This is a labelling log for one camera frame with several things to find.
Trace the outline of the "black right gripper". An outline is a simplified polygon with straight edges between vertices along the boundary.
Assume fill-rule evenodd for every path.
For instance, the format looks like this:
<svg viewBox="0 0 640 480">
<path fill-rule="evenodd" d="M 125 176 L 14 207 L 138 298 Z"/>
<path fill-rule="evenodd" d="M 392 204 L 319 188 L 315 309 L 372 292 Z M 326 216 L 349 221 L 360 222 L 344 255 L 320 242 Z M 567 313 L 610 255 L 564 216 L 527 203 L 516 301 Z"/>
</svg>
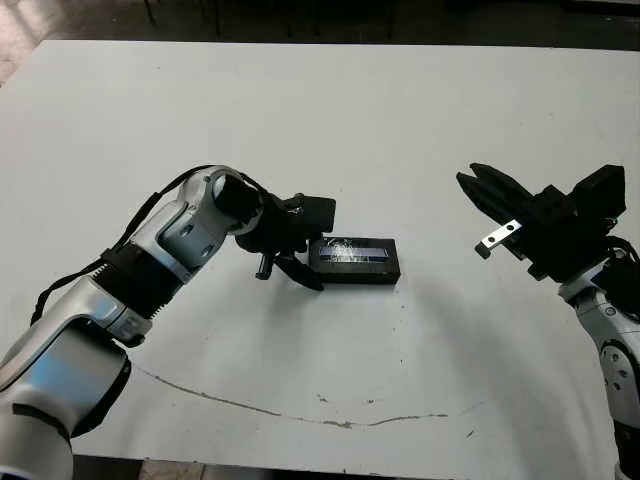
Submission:
<svg viewBox="0 0 640 480">
<path fill-rule="evenodd" d="M 531 261 L 529 274 L 565 283 L 606 257 L 609 221 L 580 212 L 571 194 L 554 186 L 533 195 L 509 175 L 486 164 L 471 163 L 474 176 L 456 180 L 469 200 L 500 227 L 474 250 L 484 259 L 497 246 Z"/>
</svg>

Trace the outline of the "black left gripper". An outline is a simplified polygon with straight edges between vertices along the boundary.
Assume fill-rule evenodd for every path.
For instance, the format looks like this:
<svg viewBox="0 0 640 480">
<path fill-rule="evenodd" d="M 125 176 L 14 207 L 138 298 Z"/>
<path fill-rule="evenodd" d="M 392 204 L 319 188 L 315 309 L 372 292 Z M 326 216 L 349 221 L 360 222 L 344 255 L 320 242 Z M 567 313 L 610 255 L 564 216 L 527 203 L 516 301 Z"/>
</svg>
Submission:
<svg viewBox="0 0 640 480">
<path fill-rule="evenodd" d="M 256 226 L 236 236 L 238 246 L 261 254 L 255 277 L 268 280 L 277 266 L 294 282 L 314 291 L 324 286 L 316 272 L 303 264 L 297 253 L 305 253 L 311 243 L 326 232 L 326 199 L 296 194 L 281 200 L 269 194 Z"/>
</svg>

